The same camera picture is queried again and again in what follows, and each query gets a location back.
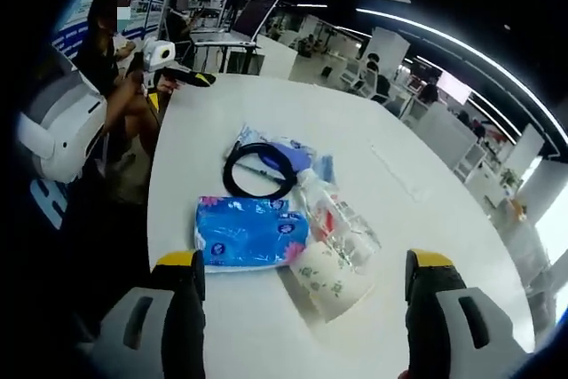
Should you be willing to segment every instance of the blue plastic bag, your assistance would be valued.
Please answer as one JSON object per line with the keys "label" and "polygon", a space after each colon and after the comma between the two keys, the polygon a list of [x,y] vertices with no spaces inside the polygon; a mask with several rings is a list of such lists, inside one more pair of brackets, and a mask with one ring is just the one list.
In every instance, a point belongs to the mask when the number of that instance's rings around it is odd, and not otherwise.
{"label": "blue plastic bag", "polygon": [[309,226],[288,201],[201,197],[195,218],[195,246],[207,272],[286,265],[305,247]]}

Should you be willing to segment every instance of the laptop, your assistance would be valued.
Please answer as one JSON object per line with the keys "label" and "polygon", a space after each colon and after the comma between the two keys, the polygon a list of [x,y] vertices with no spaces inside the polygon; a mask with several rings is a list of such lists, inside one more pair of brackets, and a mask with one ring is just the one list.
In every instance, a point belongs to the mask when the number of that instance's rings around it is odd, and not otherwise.
{"label": "laptop", "polygon": [[228,33],[192,34],[195,46],[256,46],[256,35],[279,0],[248,0]]}

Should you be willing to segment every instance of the desk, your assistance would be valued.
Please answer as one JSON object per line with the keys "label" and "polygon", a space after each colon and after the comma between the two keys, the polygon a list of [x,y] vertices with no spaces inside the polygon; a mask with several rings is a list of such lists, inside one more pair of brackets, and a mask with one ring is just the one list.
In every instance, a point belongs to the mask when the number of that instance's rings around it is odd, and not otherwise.
{"label": "desk", "polygon": [[[150,182],[151,265],[192,246],[198,196],[226,194],[222,154],[245,121],[333,154],[342,197],[376,230],[383,250],[374,290],[327,325],[311,323],[296,308],[282,284],[288,269],[208,275],[208,378],[397,377],[408,363],[409,248],[453,259],[466,283],[480,287],[510,316],[518,342],[533,349],[533,323],[517,270],[462,183],[378,103],[315,85],[220,75],[210,88],[186,86],[173,94]],[[404,191],[384,161],[421,191],[420,201]],[[240,183],[258,191],[269,185],[249,175]]]}

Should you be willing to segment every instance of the plastic bottle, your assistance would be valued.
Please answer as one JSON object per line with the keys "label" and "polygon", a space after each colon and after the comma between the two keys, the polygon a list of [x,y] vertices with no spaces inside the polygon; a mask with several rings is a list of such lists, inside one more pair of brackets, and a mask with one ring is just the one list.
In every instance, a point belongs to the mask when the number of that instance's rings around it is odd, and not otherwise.
{"label": "plastic bottle", "polygon": [[341,201],[337,188],[312,169],[298,173],[298,184],[316,241],[324,241],[355,271],[363,273],[381,243],[367,221]]}

